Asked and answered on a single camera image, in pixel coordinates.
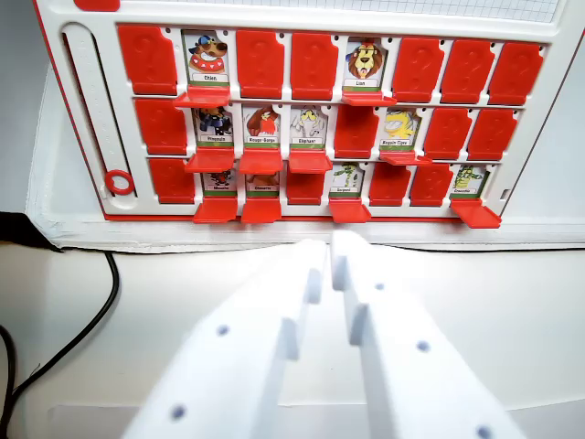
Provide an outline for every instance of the black cable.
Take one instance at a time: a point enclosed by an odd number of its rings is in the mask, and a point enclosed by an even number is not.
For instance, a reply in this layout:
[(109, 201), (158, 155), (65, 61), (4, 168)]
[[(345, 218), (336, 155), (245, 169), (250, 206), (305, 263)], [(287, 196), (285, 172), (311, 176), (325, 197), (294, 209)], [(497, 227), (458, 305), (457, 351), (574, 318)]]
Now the black cable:
[(33, 373), (15, 389), (14, 383), (16, 376), (16, 349), (8, 331), (4, 327), (0, 326), (0, 334), (2, 334), (2, 339), (5, 341), (6, 351), (8, 352), (8, 386), (6, 387), (4, 410), (2, 412), (2, 419), (0, 420), (0, 439), (7, 439), (8, 424), (10, 423), (10, 418), (14, 412), (16, 403), (22, 394), (32, 384), (34, 384), (35, 381), (49, 372), (51, 368), (55, 366), (63, 357), (69, 354), (71, 350), (73, 350), (81, 342), (81, 340), (83, 340), (92, 331), (92, 329), (98, 325), (98, 323), (100, 323), (103, 317), (108, 314), (108, 311), (116, 301), (116, 297), (118, 296), (118, 292), (120, 290), (120, 275), (118, 273), (118, 267), (116, 265), (116, 261), (113, 259), (111, 252), (105, 252), (104, 254), (106, 256), (106, 260), (108, 261), (108, 265), (110, 265), (110, 270), (112, 271), (112, 291), (108, 296), (108, 300), (106, 300), (106, 303), (101, 307), (101, 310), (98, 312), (98, 314), (96, 314), (96, 316), (89, 322), (89, 324), (86, 325), (83, 330), (67, 344), (67, 346), (65, 346), (52, 359), (50, 359), (47, 364), (45, 364), (45, 366)]

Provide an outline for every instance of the cartoon dog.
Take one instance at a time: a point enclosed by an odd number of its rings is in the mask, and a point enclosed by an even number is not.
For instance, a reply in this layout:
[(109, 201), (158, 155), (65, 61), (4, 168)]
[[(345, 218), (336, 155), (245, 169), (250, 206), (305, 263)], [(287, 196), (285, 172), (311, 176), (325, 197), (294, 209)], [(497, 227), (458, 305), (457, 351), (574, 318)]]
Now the cartoon dog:
[(189, 49), (189, 52), (192, 53), (191, 60), (189, 60), (191, 69), (203, 73), (223, 73), (225, 71), (226, 66), (221, 57), (228, 52), (226, 43), (218, 43), (214, 38), (204, 35), (199, 38), (193, 48)]
[(384, 64), (382, 51), (371, 41), (364, 41), (356, 50), (346, 55), (347, 68), (356, 78), (364, 80), (375, 75)]

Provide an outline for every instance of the red ring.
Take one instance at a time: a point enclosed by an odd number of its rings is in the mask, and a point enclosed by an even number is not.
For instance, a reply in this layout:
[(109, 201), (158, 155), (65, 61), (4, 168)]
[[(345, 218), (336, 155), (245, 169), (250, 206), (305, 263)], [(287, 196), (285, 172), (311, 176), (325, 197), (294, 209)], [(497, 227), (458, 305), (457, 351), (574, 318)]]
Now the red ring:
[[(126, 189), (120, 189), (116, 187), (113, 182), (114, 177), (122, 177), (128, 182), (128, 187)], [(132, 180), (132, 176), (125, 171), (120, 169), (114, 169), (113, 171), (108, 171), (106, 174), (106, 187), (116, 195), (128, 195), (134, 192), (134, 180)]]

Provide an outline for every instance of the dog character card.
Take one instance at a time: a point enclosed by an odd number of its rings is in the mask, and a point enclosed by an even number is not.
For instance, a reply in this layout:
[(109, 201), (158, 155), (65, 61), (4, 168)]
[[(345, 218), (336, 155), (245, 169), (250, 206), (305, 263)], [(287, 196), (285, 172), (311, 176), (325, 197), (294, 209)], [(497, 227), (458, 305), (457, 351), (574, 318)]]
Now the dog character card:
[(186, 76), (190, 85), (228, 87), (228, 45), (215, 31), (184, 30)]
[(388, 107), (384, 120), (384, 133), (380, 139), (380, 151), (411, 151), (414, 149), (420, 117), (416, 109), (397, 110)]
[(455, 177), (451, 198), (479, 198), (484, 190), (489, 172), (485, 167), (463, 165)]
[(201, 174), (201, 178), (205, 197), (235, 197), (238, 195), (236, 171), (233, 169), (224, 172)]
[(329, 197), (357, 198), (361, 195), (363, 182), (364, 170), (359, 163), (334, 163)]
[(248, 197), (278, 197), (280, 187), (280, 173), (271, 176), (246, 176), (246, 196)]
[(196, 108), (193, 116), (198, 146), (234, 145), (231, 113), (225, 108)]
[(250, 148), (280, 147), (281, 116), (271, 105), (242, 107), (244, 146)]
[(324, 149), (327, 116), (315, 105), (291, 108), (291, 149)]
[(379, 91), (387, 51), (380, 38), (354, 38), (347, 42), (345, 91)]

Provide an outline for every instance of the grid paper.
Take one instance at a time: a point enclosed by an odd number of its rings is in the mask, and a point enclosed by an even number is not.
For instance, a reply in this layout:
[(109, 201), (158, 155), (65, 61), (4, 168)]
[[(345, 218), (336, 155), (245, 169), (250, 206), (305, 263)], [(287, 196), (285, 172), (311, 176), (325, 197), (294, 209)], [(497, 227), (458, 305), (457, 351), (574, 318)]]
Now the grid paper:
[(438, 16), (482, 16), (550, 23), (558, 0), (153, 0), (163, 2), (213, 3), (345, 9), (352, 11), (405, 12)]

